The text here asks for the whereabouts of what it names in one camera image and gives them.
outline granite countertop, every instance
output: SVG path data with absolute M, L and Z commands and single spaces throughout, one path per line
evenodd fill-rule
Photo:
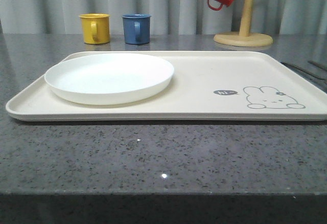
M 318 72 L 307 61 L 325 63 L 327 38 L 226 49 L 212 35 L 93 46 L 81 35 L 0 34 L 0 194 L 327 194 L 326 121 L 22 122 L 5 111 L 67 55 L 124 50 L 251 50 Z

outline wooden stand base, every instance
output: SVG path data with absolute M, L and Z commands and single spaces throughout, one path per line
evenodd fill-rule
M 239 32 L 219 33 L 215 35 L 214 41 L 239 47 L 262 47 L 273 43 L 272 37 L 265 34 L 250 33 L 249 36 L 239 36 Z

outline bunny illustration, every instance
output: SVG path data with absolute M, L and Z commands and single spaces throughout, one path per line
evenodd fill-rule
M 278 89 L 269 86 L 245 87 L 243 91 L 247 94 L 247 105 L 252 109 L 303 109 L 304 105 L 299 104 L 294 98 L 280 92 Z

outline white tray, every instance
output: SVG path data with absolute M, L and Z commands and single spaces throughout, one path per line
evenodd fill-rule
M 257 52 L 137 51 L 169 61 L 169 86 L 145 100 L 83 105 L 57 97 L 43 76 L 8 101 L 10 116 L 24 121 L 77 120 L 279 120 L 327 119 L 327 94 L 270 56 Z

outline gray curtain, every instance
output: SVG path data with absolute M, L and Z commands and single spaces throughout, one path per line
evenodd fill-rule
M 80 34 L 79 14 L 108 13 L 111 34 L 121 15 L 151 14 L 151 34 L 216 34 L 239 29 L 243 0 L 212 11 L 206 0 L 0 0 L 4 33 Z M 326 34 L 327 0 L 255 0 L 252 32 Z

